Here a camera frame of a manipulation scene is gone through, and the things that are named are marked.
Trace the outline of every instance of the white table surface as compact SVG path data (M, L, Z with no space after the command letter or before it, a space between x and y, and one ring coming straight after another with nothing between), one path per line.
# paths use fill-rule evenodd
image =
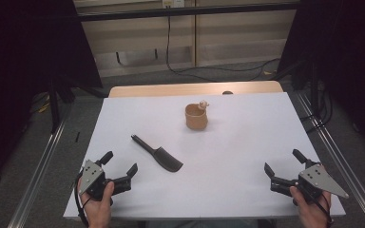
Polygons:
M206 100L208 126L186 127L184 108ZM162 146L183 162L177 173L159 166L139 145ZM292 199L270 191L263 170L296 179L304 165L296 148L319 161L286 93L105 99L85 160L114 157L106 177L123 177L133 163L132 190L114 196L112 217L120 219L259 219L296 216ZM77 218L73 195L64 217ZM345 215L333 196L332 216Z

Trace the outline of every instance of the black horizontal bar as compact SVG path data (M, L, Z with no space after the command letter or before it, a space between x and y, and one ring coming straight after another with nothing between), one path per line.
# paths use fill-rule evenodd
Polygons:
M145 9L134 11L119 12L100 12L100 13L81 13L78 20L86 21L104 21L119 20L132 18L149 18L149 17L166 17L166 16L185 16L199 14L217 14L232 12L250 12L250 11L272 11L272 10L296 10L300 7L312 7L320 4L319 1L313 2L286 2L286 3L268 3L268 4L252 4L237 5L223 7L195 7L195 8L172 8L172 9Z

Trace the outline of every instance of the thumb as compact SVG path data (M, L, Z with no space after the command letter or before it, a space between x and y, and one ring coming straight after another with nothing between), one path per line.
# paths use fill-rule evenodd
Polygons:
M112 193L114 192L114 182L110 181L105 188L105 192L103 193L103 199L102 201L109 202L112 196Z
M290 187L290 193L292 194L293 199L295 199L300 208L307 205L307 202L304 199L303 195L295 186Z

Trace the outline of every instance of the small brown pot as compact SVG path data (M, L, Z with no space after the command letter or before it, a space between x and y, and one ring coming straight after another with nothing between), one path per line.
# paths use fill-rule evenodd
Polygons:
M207 126L206 109L201 110L198 104L189 104L185 108L186 125L193 130L204 130Z

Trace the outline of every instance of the human hand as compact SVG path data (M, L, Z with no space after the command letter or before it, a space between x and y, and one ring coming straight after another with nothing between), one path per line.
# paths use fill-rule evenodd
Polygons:
M307 203L301 192L295 186L290 187L290 193L298 204L298 216L305 228L327 227L328 218L315 203ZM317 201L326 211L329 211L331 207L331 193L322 191L322 196Z
M81 180L79 179L78 191L81 185ZM96 201L90 197L88 193L82 194L80 196L81 203L84 205L86 211L87 220L90 228L97 227L108 227L111 220L111 209L110 209L110 199L112 193L114 192L114 182L110 181L105 188L103 193L103 198L101 201Z

